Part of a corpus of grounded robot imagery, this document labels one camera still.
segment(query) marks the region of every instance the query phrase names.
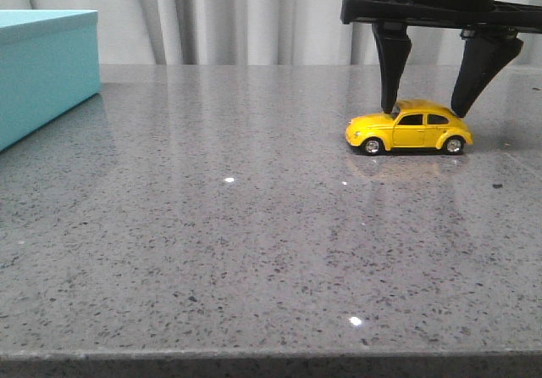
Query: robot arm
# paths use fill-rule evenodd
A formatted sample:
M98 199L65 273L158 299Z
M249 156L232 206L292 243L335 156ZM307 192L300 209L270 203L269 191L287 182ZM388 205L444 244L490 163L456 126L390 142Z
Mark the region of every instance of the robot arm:
M373 24L382 77L382 109L397 99L411 49L409 25L462 30L462 66L451 108L464 117L482 90L522 49L518 32L542 33L542 7L495 0L343 0L344 24Z

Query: white curtain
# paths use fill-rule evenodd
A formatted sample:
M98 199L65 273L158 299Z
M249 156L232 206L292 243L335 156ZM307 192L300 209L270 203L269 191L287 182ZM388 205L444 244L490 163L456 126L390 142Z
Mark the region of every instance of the white curtain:
M99 12L103 64L376 64L370 26L342 25L342 0L0 0L0 8ZM542 0L502 0L542 5ZM409 28L410 64L459 64L459 32ZM541 35L517 64L542 66Z

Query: car wheel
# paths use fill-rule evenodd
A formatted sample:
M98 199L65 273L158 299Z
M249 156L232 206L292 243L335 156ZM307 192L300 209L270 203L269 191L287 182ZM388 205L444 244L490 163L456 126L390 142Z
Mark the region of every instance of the car wheel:
M384 151L384 144L378 138L368 138L362 143L362 150L367 155L379 155Z
M449 155L460 155L463 153L465 140L460 136L451 136L444 142L444 151Z

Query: volkswagen beetle model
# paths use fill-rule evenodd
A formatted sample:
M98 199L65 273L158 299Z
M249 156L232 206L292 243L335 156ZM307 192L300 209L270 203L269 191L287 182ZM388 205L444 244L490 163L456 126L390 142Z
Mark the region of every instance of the volkswagen beetle model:
M473 143L467 125L447 107L428 100L397 101L391 114L363 115L350 121L346 140L367 155L395 148L436 148L463 153Z

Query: granite surface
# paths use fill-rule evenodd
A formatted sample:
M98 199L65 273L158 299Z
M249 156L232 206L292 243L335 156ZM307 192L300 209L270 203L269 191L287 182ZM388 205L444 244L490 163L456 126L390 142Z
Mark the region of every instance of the granite surface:
M447 103L456 73L407 66L400 97ZM0 153L0 372L495 356L541 375L542 69L490 84L459 157L346 144L379 111L378 66L102 82Z

